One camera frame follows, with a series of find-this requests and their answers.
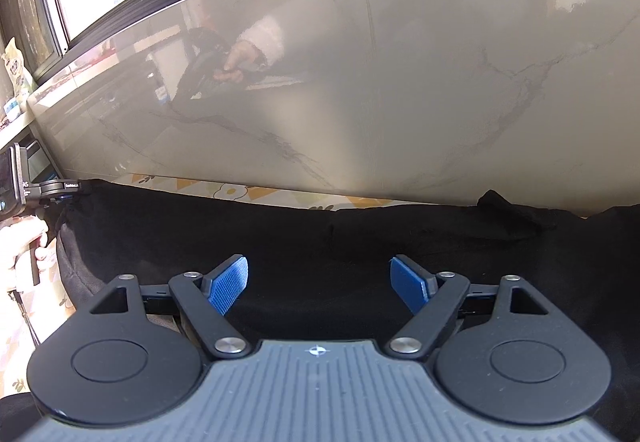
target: smartphone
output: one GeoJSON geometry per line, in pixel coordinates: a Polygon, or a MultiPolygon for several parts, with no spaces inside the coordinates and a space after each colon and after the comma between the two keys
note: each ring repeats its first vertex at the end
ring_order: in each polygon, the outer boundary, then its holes
{"type": "Polygon", "coordinates": [[[18,144],[0,153],[0,220],[20,215],[26,206],[23,156],[18,144]]]}

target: plastic bag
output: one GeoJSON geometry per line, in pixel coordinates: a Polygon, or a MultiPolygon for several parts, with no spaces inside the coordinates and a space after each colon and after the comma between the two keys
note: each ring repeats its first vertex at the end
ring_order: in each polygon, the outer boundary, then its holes
{"type": "Polygon", "coordinates": [[[22,52],[15,46],[15,38],[11,38],[2,54],[4,67],[14,85],[14,97],[17,99],[20,109],[27,109],[27,98],[36,89],[31,73],[24,67],[22,52]]]}

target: black fabric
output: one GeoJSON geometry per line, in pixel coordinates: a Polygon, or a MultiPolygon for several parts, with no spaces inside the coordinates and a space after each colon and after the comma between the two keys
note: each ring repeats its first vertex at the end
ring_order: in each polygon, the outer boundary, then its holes
{"type": "Polygon", "coordinates": [[[489,191],[475,207],[326,212],[95,181],[63,216],[58,258],[79,305],[120,273],[162,284],[242,253],[249,285],[227,317],[252,339],[388,340],[410,318],[389,284],[396,253],[475,283],[517,273],[607,352],[613,382],[592,416],[631,441],[640,435],[639,237],[640,206],[581,219],[489,191]]]}
{"type": "Polygon", "coordinates": [[[40,413],[31,393],[0,398],[0,442],[12,442],[36,424],[40,413]]]}

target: gray ribbed plate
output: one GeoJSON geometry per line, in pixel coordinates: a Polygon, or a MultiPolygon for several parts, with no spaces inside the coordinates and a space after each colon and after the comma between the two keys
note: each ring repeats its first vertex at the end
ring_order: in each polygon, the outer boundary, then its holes
{"type": "Polygon", "coordinates": [[[417,362],[370,341],[263,342],[214,364],[183,404],[154,420],[96,429],[40,422],[24,442],[600,442],[582,418],[549,428],[482,420],[454,405],[417,362]]]}

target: marble wall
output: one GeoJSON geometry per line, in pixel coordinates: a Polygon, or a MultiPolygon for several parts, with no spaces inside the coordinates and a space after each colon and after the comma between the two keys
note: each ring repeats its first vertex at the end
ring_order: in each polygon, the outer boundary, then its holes
{"type": "Polygon", "coordinates": [[[587,214],[640,203],[639,52],[640,0],[186,0],[30,105],[73,177],[587,214]]]}

